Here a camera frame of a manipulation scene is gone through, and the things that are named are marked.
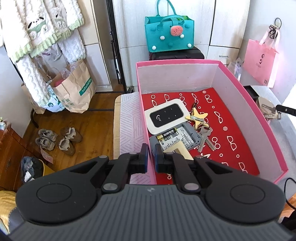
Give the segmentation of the cream hair claw clip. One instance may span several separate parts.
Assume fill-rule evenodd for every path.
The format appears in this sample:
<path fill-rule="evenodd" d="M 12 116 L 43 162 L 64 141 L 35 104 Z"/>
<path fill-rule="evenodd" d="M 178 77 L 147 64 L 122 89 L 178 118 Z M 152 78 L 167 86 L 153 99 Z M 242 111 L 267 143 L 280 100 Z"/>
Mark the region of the cream hair claw clip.
<path fill-rule="evenodd" d="M 172 146 L 164 150 L 164 153 L 169 153 L 169 152 L 180 154 L 187 160 L 193 160 L 193 157 L 191 156 L 189 151 L 186 149 L 182 141 L 178 141 L 177 143 L 173 144 Z"/>

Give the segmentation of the black gold AA battery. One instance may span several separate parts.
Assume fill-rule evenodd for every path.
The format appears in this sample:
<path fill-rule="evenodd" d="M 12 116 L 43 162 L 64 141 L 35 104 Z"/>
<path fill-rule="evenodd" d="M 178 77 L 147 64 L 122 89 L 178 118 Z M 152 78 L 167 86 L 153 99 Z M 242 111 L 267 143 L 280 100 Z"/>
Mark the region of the black gold AA battery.
<path fill-rule="evenodd" d="M 156 136 L 156 139 L 158 141 L 161 140 L 168 140 L 169 138 L 174 138 L 178 135 L 177 128 L 172 128 L 166 132 L 160 133 L 159 135 Z"/>

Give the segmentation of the white patterned table mat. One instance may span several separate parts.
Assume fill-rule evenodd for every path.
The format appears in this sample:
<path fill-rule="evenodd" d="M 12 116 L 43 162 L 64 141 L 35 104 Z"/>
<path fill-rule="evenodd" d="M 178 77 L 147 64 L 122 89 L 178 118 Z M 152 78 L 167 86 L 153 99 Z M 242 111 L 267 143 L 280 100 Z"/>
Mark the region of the white patterned table mat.
<path fill-rule="evenodd" d="M 123 94 L 121 96 L 119 126 L 119 149 L 121 154 L 130 152 L 138 153 L 143 143 L 149 143 L 139 92 Z M 130 179 L 130 184 L 156 184 L 150 152 L 148 152 L 147 172 L 145 174 L 133 174 Z"/>

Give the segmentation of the beige pink oval case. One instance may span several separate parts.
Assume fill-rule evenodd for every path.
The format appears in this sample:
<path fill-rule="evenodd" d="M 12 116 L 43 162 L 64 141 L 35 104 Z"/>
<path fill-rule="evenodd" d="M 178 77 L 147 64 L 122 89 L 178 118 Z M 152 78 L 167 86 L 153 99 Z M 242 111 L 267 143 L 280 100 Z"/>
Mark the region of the beige pink oval case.
<path fill-rule="evenodd" d="M 264 117 L 267 120 L 271 120 L 273 118 L 276 118 L 275 115 L 275 106 L 272 102 L 270 102 L 268 99 L 259 96 L 257 101 L 257 106 L 260 109 L 261 113 L 264 115 Z"/>

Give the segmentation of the grey router back with battery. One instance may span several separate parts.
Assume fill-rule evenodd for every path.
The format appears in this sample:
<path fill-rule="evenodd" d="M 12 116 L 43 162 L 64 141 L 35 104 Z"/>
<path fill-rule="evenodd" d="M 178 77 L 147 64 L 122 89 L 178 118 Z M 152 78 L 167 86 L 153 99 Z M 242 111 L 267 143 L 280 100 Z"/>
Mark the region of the grey router back with battery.
<path fill-rule="evenodd" d="M 160 144 L 162 150 L 164 151 L 178 141 L 182 141 L 188 151 L 194 149 L 200 144 L 201 137 L 190 123 L 185 122 L 175 126 L 175 128 L 177 128 L 178 135 L 174 138 L 158 141 L 156 136 L 159 134 L 151 136 L 149 138 L 149 142 L 152 150 L 154 151 L 154 146 L 156 144 Z"/>

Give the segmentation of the silver keys in box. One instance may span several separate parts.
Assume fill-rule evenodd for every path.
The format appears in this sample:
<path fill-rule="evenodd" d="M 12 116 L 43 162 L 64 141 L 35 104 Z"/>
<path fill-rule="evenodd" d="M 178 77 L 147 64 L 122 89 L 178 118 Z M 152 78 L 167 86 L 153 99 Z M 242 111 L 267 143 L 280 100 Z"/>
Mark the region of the silver keys in box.
<path fill-rule="evenodd" d="M 201 141 L 198 147 L 198 152 L 201 153 L 203 151 L 205 144 L 207 144 L 212 151 L 215 151 L 216 148 L 214 144 L 209 140 L 209 136 L 211 135 L 211 133 L 212 133 L 211 127 L 205 127 L 205 126 L 200 127 L 199 135 L 201 137 Z"/>

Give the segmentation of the white mobile wifi router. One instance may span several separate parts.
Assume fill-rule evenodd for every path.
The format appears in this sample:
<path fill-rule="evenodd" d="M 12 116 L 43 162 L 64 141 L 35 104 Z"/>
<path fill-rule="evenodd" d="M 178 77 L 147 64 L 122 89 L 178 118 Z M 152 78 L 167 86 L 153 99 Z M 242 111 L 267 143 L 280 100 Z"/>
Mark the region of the white mobile wifi router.
<path fill-rule="evenodd" d="M 145 110 L 144 115 L 148 131 L 157 135 L 186 122 L 190 113 L 181 100 L 172 99 Z"/>

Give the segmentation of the pink storage box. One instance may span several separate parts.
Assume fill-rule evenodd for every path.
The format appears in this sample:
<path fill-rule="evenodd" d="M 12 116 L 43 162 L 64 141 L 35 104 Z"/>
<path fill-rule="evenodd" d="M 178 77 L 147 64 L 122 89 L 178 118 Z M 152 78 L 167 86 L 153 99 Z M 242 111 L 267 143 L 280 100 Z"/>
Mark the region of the pink storage box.
<path fill-rule="evenodd" d="M 212 128 L 203 155 L 242 172 L 278 183 L 288 167 L 257 104 L 219 61 L 175 59 L 136 64 L 141 111 L 178 99 L 206 113 Z"/>

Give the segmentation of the pink paper bag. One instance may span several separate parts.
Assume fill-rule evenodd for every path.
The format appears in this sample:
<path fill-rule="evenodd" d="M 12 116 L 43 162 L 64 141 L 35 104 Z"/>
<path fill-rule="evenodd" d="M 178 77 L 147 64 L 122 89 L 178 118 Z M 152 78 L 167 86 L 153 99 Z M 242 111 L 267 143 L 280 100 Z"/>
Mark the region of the pink paper bag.
<path fill-rule="evenodd" d="M 266 31 L 259 41 L 248 40 L 243 68 L 260 85 L 273 88 L 280 61 L 280 54 L 278 53 L 280 30 L 275 28 L 273 39 L 268 34 L 269 31 Z"/>

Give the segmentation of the furry slipper boot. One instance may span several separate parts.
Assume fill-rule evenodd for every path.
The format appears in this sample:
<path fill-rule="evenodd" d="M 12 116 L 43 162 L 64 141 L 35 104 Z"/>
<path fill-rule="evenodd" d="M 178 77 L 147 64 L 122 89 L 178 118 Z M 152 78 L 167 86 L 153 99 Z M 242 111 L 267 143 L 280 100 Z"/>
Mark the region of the furry slipper boot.
<path fill-rule="evenodd" d="M 62 152 L 64 152 L 68 156 L 73 156 L 75 154 L 75 148 L 69 139 L 59 138 L 59 140 L 57 140 L 57 146 Z"/>
<path fill-rule="evenodd" d="M 82 141 L 82 136 L 74 127 L 62 128 L 60 134 L 67 140 L 73 143 L 80 143 Z"/>

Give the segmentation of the grey sneaker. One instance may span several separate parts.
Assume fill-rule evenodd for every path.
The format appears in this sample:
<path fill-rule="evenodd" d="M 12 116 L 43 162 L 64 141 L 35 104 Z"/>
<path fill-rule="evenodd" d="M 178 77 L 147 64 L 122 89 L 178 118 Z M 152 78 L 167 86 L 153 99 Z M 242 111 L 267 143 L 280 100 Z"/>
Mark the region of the grey sneaker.
<path fill-rule="evenodd" d="M 38 131 L 38 134 L 40 137 L 44 137 L 44 138 L 48 138 L 50 141 L 55 142 L 56 138 L 57 138 L 57 134 L 55 132 L 53 132 L 52 130 L 48 130 L 48 129 L 40 129 Z"/>
<path fill-rule="evenodd" d="M 41 149 L 52 151 L 55 148 L 55 143 L 46 137 L 38 137 L 35 142 Z"/>

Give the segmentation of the brown paper bag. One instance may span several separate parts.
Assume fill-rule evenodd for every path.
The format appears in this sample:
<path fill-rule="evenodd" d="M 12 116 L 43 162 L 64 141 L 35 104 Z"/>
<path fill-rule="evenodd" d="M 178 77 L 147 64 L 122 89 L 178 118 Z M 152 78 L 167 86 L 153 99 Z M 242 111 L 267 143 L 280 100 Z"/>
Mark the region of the brown paper bag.
<path fill-rule="evenodd" d="M 52 80 L 51 87 L 65 108 L 72 113 L 87 111 L 96 90 L 83 60 L 64 68 Z"/>

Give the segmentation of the black suitcase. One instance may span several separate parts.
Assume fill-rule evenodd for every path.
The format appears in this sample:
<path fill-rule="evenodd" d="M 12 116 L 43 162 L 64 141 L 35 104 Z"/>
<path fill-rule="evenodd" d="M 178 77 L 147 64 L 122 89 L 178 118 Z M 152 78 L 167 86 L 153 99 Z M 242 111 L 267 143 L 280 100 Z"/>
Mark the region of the black suitcase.
<path fill-rule="evenodd" d="M 196 47 L 186 50 L 149 53 L 149 61 L 167 59 L 205 59 L 205 57 L 204 54 Z"/>

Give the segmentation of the wooden side cabinet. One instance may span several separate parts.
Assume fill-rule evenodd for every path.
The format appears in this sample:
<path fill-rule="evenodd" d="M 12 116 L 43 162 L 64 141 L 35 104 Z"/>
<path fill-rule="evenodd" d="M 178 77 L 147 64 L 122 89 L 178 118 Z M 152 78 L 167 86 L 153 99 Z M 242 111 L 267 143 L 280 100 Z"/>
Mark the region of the wooden side cabinet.
<path fill-rule="evenodd" d="M 1 130 L 1 190 L 17 191 L 21 182 L 21 160 L 29 151 L 23 139 L 11 128 Z"/>

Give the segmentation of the teal felt tote bag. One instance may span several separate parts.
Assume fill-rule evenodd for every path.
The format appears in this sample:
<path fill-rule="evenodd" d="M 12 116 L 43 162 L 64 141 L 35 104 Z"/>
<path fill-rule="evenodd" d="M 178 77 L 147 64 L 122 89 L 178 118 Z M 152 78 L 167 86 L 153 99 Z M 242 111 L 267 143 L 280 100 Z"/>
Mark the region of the teal felt tote bag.
<path fill-rule="evenodd" d="M 173 14 L 160 16 L 159 0 L 156 3 L 157 15 L 146 16 L 144 27 L 149 52 L 186 50 L 194 47 L 195 22 L 188 16 L 177 15 L 170 1 Z"/>

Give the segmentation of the white wardrobe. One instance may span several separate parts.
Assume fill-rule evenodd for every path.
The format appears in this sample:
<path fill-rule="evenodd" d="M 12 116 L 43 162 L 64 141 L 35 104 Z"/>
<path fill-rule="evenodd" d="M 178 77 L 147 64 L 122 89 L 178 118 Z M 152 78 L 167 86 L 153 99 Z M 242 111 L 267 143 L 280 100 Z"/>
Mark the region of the white wardrobe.
<path fill-rule="evenodd" d="M 96 91 L 136 87 L 140 61 L 195 49 L 227 65 L 242 44 L 250 1 L 79 1 L 79 28 Z"/>

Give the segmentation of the white fleece bathrobe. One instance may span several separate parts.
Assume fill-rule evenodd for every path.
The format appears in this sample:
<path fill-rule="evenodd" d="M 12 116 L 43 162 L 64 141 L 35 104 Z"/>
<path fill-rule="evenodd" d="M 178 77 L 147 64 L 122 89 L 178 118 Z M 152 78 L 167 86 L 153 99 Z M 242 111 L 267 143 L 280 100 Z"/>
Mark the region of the white fleece bathrobe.
<path fill-rule="evenodd" d="M 45 106 L 50 94 L 33 59 L 53 46 L 70 64 L 85 59 L 78 32 L 83 25 L 77 1 L 1 1 L 1 45 L 38 106 Z"/>

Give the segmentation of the yellow star keychain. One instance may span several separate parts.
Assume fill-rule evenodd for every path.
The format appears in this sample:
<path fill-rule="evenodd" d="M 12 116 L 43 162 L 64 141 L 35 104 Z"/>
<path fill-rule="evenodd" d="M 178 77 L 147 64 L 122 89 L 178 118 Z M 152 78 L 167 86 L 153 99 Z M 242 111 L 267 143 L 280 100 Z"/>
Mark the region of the yellow star keychain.
<path fill-rule="evenodd" d="M 201 126 L 205 126 L 206 128 L 209 128 L 209 125 L 207 122 L 205 122 L 205 119 L 207 118 L 208 113 L 202 113 L 200 114 L 196 108 L 192 109 L 192 112 L 190 115 L 185 116 L 185 119 L 187 121 L 193 121 L 194 124 L 194 128 L 195 130 L 197 130 L 198 128 L 200 128 Z"/>

